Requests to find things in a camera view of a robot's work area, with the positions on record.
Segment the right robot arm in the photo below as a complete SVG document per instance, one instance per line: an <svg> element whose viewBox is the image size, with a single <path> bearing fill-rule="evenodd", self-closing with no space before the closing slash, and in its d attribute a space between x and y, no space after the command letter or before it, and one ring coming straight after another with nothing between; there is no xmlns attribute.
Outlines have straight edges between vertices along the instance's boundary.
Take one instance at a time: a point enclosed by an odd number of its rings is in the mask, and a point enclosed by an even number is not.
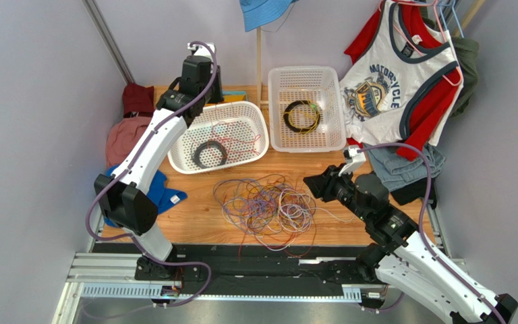
<svg viewBox="0 0 518 324"><path fill-rule="evenodd" d="M472 279L418 224L389 202L389 192L373 173L353 178L337 166L304 178L314 198L338 201L365 224L373 239L355 259L364 281L381 281L419 302L444 323L510 323L518 302Z"/></svg>

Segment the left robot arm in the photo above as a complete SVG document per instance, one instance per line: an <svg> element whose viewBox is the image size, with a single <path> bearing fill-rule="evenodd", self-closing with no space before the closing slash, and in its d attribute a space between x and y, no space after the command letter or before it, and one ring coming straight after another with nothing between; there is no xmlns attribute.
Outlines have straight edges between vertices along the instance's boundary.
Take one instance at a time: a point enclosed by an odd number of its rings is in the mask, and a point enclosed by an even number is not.
<svg viewBox="0 0 518 324"><path fill-rule="evenodd" d="M147 194L167 153L209 102L217 73L214 57L188 56L181 75L159 97L131 153L111 175L100 174L94 181L94 203L102 214L124 230L145 259L162 267L165 277L173 276L180 266L177 250L156 224L158 207Z"/></svg>

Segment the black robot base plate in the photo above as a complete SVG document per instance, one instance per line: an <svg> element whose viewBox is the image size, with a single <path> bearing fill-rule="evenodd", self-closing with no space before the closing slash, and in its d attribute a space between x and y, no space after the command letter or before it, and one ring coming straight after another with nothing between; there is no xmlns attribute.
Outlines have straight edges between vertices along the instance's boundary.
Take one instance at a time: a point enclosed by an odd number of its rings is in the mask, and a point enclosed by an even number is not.
<svg viewBox="0 0 518 324"><path fill-rule="evenodd" d="M384 287L374 275L358 264L356 257L362 246L298 246L290 251L269 251L259 245L197 245L177 244L175 260L180 264L175 274L183 278L188 267L201 266L206 270L204 287L209 285L215 271L221 275L272 275L330 279L338 284L358 284ZM93 253L136 254L139 271L136 279L171 279L164 276L163 268L145 259L132 243L97 244Z"/></svg>

